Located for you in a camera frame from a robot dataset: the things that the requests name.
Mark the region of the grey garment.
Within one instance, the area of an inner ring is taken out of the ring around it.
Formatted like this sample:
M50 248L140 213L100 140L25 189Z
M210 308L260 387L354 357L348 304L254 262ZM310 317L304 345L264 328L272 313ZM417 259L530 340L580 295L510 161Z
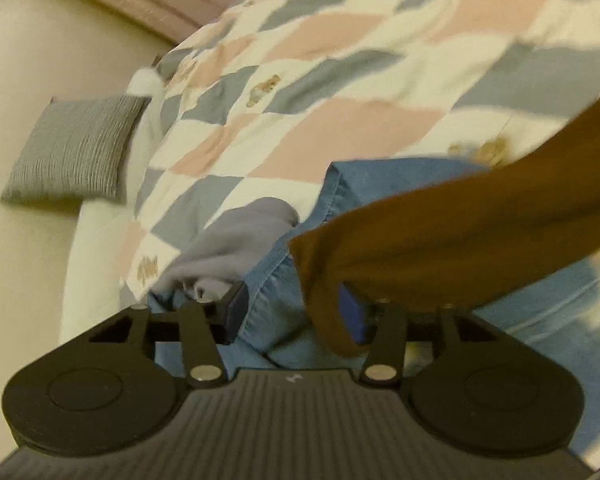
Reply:
M221 299L299 221L294 207L275 197L224 211L162 272L151 292L166 298Z

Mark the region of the grey striped pillow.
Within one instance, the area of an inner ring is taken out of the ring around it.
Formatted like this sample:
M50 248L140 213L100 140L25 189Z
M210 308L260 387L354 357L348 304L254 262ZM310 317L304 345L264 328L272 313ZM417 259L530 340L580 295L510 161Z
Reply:
M12 167L1 201L121 202L126 150L149 102L148 96L129 94L50 102Z

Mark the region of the white mattress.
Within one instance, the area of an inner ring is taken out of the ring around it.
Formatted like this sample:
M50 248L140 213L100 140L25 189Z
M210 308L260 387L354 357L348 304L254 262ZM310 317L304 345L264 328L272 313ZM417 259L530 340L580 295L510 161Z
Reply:
M120 255L126 229L145 170L163 137L163 80L153 68L143 67L132 76L126 93L146 96L149 103L134 127L122 162L122 201L86 200L81 206L62 298L62 344L120 310Z

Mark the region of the checkered teddy bear quilt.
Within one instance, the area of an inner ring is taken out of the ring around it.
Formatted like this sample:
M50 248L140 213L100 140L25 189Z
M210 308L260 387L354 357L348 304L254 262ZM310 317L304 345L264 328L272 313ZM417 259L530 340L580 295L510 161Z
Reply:
M158 71L126 305L227 209L306 216L335 160L537 148L600 96L600 0L239 0Z

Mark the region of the blue denim garment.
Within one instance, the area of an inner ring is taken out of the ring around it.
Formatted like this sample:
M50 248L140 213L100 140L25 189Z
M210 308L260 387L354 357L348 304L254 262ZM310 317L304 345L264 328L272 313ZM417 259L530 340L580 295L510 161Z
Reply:
M334 162L305 219L273 197L224 212L147 298L174 310L238 283L247 298L219 313L230 368L357 368L389 304L471 313L579 379L570 446L600 466L600 162Z

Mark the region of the brown garment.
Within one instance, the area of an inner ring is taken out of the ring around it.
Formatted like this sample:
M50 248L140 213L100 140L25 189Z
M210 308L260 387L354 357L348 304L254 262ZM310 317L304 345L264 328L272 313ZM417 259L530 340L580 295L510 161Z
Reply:
M289 250L318 336L346 358L364 348L338 310L341 285L411 312L475 309L600 260L600 99L516 162L346 212Z

